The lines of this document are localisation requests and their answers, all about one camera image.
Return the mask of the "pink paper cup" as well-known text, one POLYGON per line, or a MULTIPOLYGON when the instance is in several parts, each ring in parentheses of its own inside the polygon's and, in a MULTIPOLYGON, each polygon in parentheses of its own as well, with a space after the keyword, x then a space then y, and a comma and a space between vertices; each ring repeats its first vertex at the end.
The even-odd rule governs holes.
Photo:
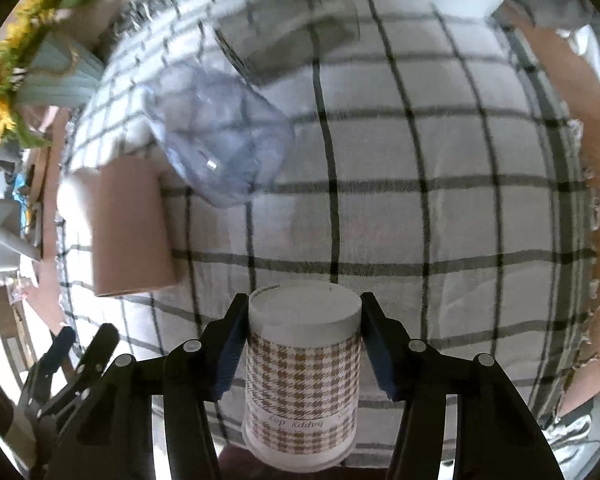
POLYGON ((160 184, 149 160, 121 156, 100 168, 92 247, 97 297, 176 284, 160 184))

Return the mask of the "clear bluish plastic cup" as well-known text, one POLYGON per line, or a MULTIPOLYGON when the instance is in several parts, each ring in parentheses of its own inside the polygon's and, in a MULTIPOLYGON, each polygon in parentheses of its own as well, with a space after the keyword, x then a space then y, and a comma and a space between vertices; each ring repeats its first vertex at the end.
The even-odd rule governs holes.
POLYGON ((245 81, 192 61, 155 73, 140 102, 173 169, 218 208, 269 188, 296 138, 288 118, 245 81))

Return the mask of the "checkered white tablecloth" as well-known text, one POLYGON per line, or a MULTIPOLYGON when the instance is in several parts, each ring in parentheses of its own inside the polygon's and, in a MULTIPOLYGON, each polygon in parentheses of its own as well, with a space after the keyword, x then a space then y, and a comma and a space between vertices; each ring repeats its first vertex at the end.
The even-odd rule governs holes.
POLYGON ((528 42, 492 18, 414 0, 339 0, 350 44, 329 47, 313 25, 297 67, 262 91, 296 128, 282 174, 252 203, 218 209, 155 144, 140 87, 183 58, 226 70, 214 25, 255 1, 135 0, 102 44, 106 72, 61 170, 150 159, 178 284, 97 297, 90 237, 67 221, 60 296, 79 345, 110 323, 121 351, 160 356, 238 292, 330 281, 372 292, 443 353, 492 353, 549 422, 588 322, 594 252, 580 133, 528 42))

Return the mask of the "smoky grey square glass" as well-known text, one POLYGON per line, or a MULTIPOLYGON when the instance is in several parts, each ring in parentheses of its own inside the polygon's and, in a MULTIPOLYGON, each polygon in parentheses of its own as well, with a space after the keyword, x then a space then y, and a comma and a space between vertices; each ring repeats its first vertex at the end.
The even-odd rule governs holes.
POLYGON ((236 72, 256 86, 266 86, 360 36, 351 0, 251 0, 218 18, 213 29, 236 72))

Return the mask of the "houndstooth paper cup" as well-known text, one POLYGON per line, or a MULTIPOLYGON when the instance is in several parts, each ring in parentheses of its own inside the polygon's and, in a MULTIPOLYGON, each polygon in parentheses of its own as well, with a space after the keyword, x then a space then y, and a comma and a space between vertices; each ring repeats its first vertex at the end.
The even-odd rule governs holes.
POLYGON ((248 302, 242 436, 261 462, 309 474, 342 462, 358 429, 362 300, 293 281, 248 302))

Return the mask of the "white paper cup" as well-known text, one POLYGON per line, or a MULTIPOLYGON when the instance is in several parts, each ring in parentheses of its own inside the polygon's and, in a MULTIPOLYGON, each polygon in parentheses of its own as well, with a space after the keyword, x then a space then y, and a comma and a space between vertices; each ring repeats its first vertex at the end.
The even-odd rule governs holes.
POLYGON ((94 218, 100 171, 79 168, 62 177, 57 191, 57 210, 64 220, 64 245, 93 251, 94 218))

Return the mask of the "yellow sunflower bouquet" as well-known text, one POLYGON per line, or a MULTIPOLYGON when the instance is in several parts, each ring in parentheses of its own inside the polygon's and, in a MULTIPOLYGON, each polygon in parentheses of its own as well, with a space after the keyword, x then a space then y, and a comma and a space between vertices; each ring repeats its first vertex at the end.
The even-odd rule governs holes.
POLYGON ((32 132, 18 110, 16 92, 27 68, 49 32, 63 32, 67 12, 92 0, 22 0, 0 41, 0 145, 15 140, 20 148, 39 148, 42 136, 32 132))

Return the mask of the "light blue ribbed vase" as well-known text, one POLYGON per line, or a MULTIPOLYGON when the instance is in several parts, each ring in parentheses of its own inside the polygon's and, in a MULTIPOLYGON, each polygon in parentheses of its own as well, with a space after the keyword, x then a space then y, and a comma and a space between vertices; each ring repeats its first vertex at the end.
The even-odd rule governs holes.
POLYGON ((102 61, 63 32, 49 32, 16 92, 18 104, 75 108, 91 101, 105 71, 102 61))

